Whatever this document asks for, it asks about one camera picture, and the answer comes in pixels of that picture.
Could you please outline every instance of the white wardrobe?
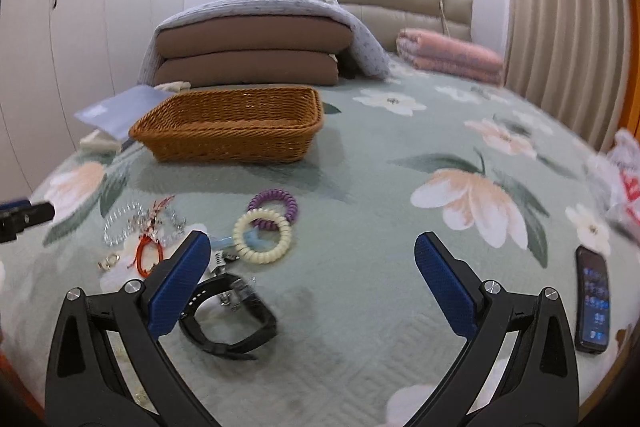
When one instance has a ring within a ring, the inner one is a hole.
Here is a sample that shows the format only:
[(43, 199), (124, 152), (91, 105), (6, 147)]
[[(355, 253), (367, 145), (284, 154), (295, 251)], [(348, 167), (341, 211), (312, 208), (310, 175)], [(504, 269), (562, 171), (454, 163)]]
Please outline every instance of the white wardrobe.
[(0, 201), (25, 196), (91, 129), (74, 113), (135, 85), (183, 0), (0, 0)]

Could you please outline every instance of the folded blanket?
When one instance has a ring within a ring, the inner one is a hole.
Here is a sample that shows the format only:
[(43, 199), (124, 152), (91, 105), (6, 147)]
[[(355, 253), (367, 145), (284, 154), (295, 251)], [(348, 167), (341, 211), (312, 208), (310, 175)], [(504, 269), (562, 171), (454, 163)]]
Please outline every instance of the folded blanket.
[(326, 53), (291, 50), (218, 52), (164, 61), (155, 84), (182, 80), (192, 87), (220, 84), (313, 84), (335, 86), (338, 66)]
[(396, 47), (398, 51), (402, 49), (415, 57), (444, 60), (488, 73), (502, 71), (502, 57), (497, 53), (478, 44), (460, 41), (429, 30), (401, 30)]
[(154, 75), (164, 62), (156, 49), (158, 33), (215, 17), (234, 15), (311, 15), (329, 17), (346, 24), (353, 32), (349, 53), (365, 76), (384, 78), (389, 73), (388, 57), (369, 29), (339, 6), (318, 0), (220, 0), (196, 6), (162, 22), (154, 31), (140, 67), (139, 84), (154, 84)]
[(437, 71), (438, 73), (455, 74), (462, 78), (469, 78), (471, 80), (477, 80), (483, 84), (492, 84), (493, 86), (502, 85), (502, 73), (489, 73), (487, 71), (478, 70), (476, 68), (469, 68), (466, 66), (460, 66), (448, 60), (440, 60), (439, 58), (425, 58), (416, 57), (410, 53), (407, 53), (401, 48), (398, 48), (398, 55), (404, 60), (410, 63), (414, 68), (426, 71)]
[(238, 50), (301, 50), (338, 54), (353, 41), (351, 29), (328, 17), (241, 15), (162, 30), (156, 50), (164, 58)]

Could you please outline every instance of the smartphone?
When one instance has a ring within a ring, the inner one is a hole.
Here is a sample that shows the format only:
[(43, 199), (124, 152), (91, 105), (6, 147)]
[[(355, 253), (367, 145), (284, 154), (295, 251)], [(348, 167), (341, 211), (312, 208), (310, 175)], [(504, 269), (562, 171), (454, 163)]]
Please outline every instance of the smartphone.
[(609, 277), (601, 254), (580, 246), (575, 251), (578, 270), (578, 320), (575, 349), (599, 354), (609, 344)]

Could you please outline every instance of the black watch strap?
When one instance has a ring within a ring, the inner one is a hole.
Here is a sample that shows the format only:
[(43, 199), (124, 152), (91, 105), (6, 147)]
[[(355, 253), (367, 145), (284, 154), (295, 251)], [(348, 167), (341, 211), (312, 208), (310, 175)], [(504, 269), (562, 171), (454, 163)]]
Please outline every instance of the black watch strap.
[[(195, 318), (196, 310), (207, 299), (231, 290), (236, 293), (247, 311), (261, 322), (262, 327), (235, 344), (212, 342), (202, 332)], [(277, 333), (276, 317), (270, 309), (260, 301), (244, 279), (229, 272), (221, 273), (198, 284), (182, 311), (179, 322), (182, 333), (193, 344), (206, 353), (229, 360), (256, 360), (256, 356), (251, 355), (249, 351), (270, 341)]]

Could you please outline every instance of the white coil hair tie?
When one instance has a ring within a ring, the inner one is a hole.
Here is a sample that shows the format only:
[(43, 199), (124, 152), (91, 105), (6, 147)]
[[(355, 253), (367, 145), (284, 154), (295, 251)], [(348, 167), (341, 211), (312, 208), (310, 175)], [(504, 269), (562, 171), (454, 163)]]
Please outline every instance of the white coil hair tie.
[[(244, 230), (252, 221), (260, 218), (273, 221), (278, 227), (280, 242), (273, 250), (258, 252), (249, 248), (244, 242), (244, 237), (242, 236)], [(256, 208), (255, 210), (249, 210), (249, 212), (236, 221), (233, 238), (238, 255), (245, 261), (256, 264), (273, 263), (273, 261), (277, 261), (289, 250), (291, 245), (291, 225), (284, 216), (275, 210)]]

